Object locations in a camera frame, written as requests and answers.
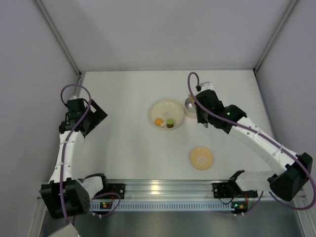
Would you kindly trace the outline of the round lunch box container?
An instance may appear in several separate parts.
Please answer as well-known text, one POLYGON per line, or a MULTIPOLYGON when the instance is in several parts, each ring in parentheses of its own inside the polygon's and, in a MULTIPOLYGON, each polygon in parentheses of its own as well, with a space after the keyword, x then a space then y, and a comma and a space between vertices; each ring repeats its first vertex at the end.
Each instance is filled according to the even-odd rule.
POLYGON ((191 102, 189 97, 187 97, 184 102, 184 112, 187 117, 191 119, 197 119, 195 105, 191 102))

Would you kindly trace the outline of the green round food piece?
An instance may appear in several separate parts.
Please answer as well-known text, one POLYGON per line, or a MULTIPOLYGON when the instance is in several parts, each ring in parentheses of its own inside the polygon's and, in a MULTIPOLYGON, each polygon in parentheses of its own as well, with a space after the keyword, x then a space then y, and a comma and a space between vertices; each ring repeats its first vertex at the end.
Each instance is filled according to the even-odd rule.
POLYGON ((175 120, 172 119, 172 118, 169 118, 169 119, 166 120, 166 124, 167 125, 171 125, 171 124, 174 124, 174 123, 175 123, 175 120))

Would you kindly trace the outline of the beige round lid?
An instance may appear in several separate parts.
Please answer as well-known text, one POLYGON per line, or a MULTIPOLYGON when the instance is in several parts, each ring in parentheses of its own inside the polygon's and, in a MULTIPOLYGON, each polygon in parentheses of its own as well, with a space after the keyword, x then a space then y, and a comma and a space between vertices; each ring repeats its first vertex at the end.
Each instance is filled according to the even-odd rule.
POLYGON ((196 147, 189 153, 189 162, 197 170, 208 170, 214 164, 214 154, 206 147, 196 147))

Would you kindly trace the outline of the orange round food piece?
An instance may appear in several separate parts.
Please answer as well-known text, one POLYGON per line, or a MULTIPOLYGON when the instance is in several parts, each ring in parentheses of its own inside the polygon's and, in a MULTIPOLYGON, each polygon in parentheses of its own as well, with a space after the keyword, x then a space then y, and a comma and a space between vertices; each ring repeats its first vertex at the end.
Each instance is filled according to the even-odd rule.
POLYGON ((163 123, 163 120, 162 120, 161 118, 155 119, 155 124, 156 124, 156 125, 160 125, 160 124, 162 124, 162 123, 163 123))

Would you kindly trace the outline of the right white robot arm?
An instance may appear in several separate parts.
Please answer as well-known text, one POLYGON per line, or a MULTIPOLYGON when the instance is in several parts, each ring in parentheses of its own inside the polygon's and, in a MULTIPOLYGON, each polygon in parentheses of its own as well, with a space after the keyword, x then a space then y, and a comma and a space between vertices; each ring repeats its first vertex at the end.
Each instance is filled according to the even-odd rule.
POLYGON ((195 97, 198 123, 210 124, 238 139, 260 157, 270 171, 238 171, 231 177, 241 191, 270 192, 291 201, 311 182, 313 158, 285 148, 259 129, 236 105, 224 106, 212 89, 202 89, 195 97))

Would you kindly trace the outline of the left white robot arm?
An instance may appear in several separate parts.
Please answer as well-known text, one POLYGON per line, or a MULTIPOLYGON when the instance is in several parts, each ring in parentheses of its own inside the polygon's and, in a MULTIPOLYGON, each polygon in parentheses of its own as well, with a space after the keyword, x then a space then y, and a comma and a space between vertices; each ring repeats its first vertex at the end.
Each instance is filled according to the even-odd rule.
POLYGON ((67 101, 68 112, 59 125, 60 146, 58 158, 48 184, 43 184, 40 195, 53 219, 86 214, 90 200, 108 190, 108 180, 103 173, 75 176, 75 159, 81 153, 86 136, 107 114, 95 101, 83 98, 67 101))

